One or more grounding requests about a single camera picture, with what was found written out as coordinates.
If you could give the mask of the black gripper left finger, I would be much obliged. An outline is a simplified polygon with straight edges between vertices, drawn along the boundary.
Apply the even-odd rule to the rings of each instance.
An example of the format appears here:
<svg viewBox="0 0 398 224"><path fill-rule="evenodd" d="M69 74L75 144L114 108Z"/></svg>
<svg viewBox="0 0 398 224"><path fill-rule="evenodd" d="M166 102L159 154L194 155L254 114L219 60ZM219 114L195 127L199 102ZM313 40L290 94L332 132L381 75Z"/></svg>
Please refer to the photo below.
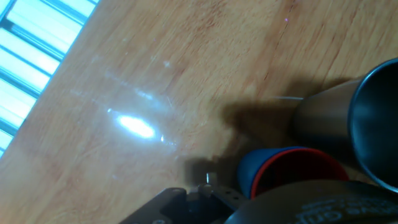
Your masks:
<svg viewBox="0 0 398 224"><path fill-rule="evenodd" d="M195 192L167 188L121 221L121 224L224 223L249 199L234 189L200 185Z"/></svg>

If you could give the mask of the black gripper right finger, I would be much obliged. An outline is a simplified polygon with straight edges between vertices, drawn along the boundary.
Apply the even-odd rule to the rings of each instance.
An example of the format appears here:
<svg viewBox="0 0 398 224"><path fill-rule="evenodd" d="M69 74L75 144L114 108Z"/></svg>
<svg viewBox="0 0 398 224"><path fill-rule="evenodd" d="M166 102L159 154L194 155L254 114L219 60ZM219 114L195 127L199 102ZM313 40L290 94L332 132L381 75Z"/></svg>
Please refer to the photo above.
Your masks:
<svg viewBox="0 0 398 224"><path fill-rule="evenodd" d="M226 223L397 223L397 194L358 181L296 182L260 194Z"/></svg>

